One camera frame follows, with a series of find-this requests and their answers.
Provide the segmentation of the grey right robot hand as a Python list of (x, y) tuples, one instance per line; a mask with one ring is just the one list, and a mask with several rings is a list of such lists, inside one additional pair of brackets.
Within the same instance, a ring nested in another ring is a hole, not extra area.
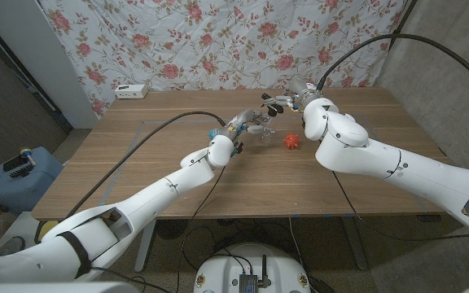
[(313, 100), (321, 98), (322, 92), (317, 89), (316, 85), (293, 79), (287, 84), (284, 94), (265, 98), (263, 104), (265, 106), (280, 106), (289, 108), (305, 108)]

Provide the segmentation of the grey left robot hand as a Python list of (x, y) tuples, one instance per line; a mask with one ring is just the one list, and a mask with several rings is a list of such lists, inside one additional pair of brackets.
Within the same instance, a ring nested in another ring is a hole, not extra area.
[(271, 117), (261, 111), (247, 109), (227, 123), (221, 134), (232, 142), (237, 141), (243, 132), (261, 134), (262, 136), (270, 135), (275, 133), (275, 129), (270, 127), (270, 120)]

